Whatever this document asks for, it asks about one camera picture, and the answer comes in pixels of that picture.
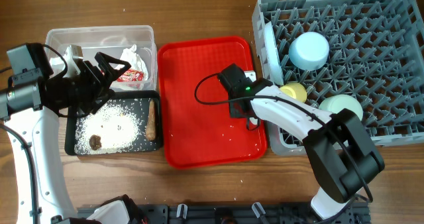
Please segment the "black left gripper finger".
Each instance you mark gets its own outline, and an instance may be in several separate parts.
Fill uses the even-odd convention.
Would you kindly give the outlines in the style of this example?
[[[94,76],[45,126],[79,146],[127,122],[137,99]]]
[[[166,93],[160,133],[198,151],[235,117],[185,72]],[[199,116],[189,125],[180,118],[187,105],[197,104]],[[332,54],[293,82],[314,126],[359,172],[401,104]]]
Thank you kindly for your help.
[[[115,92],[106,85],[85,85],[79,95],[79,117],[95,114]]]
[[[107,85],[111,85],[131,68],[131,65],[128,62],[116,59],[102,52],[98,52],[95,55],[95,60],[103,72],[103,77],[105,78],[105,83]],[[122,67],[115,69],[111,64],[122,65]]]

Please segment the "red snack wrapper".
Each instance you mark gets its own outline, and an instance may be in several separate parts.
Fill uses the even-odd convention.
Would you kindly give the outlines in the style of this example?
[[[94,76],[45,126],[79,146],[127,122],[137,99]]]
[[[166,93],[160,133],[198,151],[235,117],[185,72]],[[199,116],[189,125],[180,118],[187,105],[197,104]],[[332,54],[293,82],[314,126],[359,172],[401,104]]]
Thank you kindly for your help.
[[[121,75],[118,82],[139,82],[144,79],[144,73],[134,69],[128,69],[123,75]]]

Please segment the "white napkin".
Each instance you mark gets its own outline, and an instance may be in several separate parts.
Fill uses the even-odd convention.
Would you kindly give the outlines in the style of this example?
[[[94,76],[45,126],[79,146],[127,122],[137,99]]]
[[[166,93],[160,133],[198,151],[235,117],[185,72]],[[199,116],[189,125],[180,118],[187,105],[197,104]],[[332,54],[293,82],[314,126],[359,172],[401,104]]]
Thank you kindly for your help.
[[[130,48],[125,48],[121,54],[120,60],[126,61],[131,65],[130,69],[138,70],[144,73],[143,81],[148,79],[148,70],[144,60],[136,53],[137,46],[134,44]]]

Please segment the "cooked white rice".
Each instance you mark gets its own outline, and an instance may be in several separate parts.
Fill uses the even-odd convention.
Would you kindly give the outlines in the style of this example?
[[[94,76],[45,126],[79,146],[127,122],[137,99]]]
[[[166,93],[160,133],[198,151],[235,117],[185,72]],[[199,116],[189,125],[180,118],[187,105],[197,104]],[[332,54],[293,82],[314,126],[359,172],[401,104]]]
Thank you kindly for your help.
[[[145,138],[148,99],[111,99],[96,114],[76,121],[74,152],[78,155],[139,151]],[[101,148],[92,150],[89,138],[101,137]]]

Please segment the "dark brown food lump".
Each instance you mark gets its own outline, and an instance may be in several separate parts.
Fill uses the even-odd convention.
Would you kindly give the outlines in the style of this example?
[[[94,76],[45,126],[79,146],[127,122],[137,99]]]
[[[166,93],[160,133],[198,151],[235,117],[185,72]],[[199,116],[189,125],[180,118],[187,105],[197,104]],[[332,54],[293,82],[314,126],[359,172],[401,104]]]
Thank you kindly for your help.
[[[98,135],[92,135],[89,138],[89,146],[92,150],[98,150],[101,148],[101,137]]]

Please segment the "light blue plate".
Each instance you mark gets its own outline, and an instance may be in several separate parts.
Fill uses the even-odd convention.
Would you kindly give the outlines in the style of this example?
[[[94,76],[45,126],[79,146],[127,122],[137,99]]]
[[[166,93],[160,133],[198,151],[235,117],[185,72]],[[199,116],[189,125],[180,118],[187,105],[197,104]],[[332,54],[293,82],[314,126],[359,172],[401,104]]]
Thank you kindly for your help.
[[[266,23],[264,27],[264,45],[266,50],[266,77],[269,78],[276,85],[283,85],[282,69],[280,67],[280,60],[274,30],[272,23]]]

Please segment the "yellow plastic cup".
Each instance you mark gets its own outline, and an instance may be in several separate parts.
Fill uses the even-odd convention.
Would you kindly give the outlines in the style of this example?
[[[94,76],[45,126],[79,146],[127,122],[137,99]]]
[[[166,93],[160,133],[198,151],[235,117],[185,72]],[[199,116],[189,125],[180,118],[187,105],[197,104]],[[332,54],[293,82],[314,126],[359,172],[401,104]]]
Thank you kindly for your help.
[[[306,102],[307,92],[306,89],[300,83],[288,83],[280,87],[280,91],[302,103]]]

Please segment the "brown bread stick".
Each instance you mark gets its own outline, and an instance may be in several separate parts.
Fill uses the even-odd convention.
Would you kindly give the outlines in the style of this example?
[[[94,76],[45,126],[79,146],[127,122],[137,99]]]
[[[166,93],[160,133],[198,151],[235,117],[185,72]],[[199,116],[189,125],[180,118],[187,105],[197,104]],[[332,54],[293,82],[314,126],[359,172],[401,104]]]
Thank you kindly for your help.
[[[154,140],[156,138],[156,106],[153,99],[149,102],[145,137],[147,140]]]

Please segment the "green rice bowl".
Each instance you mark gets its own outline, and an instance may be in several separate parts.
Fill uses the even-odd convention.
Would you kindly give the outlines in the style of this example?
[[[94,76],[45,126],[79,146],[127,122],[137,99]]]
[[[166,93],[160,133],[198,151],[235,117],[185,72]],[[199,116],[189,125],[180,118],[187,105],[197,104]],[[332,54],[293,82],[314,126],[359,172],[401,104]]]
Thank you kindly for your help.
[[[345,94],[334,95],[324,99],[320,103],[319,109],[330,111],[332,113],[338,113],[343,109],[348,109],[354,112],[360,120],[362,120],[364,115],[362,106],[359,101],[354,97]]]

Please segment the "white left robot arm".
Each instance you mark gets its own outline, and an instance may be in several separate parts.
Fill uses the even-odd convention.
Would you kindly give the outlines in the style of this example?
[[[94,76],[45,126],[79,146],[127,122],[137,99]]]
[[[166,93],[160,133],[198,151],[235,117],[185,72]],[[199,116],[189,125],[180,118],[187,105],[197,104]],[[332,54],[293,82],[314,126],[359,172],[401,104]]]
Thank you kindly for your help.
[[[130,64],[98,52],[93,66],[78,55],[55,74],[41,43],[7,51],[13,75],[1,90],[1,129],[11,141],[18,186],[18,223],[83,223],[70,201],[58,147],[62,109],[80,118],[114,94],[111,84]]]

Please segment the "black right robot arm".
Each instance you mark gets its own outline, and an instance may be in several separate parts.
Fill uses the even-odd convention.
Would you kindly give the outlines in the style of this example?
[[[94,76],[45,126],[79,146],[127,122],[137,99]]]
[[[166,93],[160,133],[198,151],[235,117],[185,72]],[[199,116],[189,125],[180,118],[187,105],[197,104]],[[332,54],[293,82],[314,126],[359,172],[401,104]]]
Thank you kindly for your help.
[[[235,64],[216,73],[221,87],[200,83],[182,70],[167,72],[161,83],[162,127],[169,132],[165,155],[176,168],[209,165],[212,158],[244,158],[264,132],[230,129],[237,119],[273,123],[299,139],[320,186],[311,200],[324,221],[334,219],[385,167],[381,154],[355,113],[331,113],[284,94],[264,78],[251,80]]]

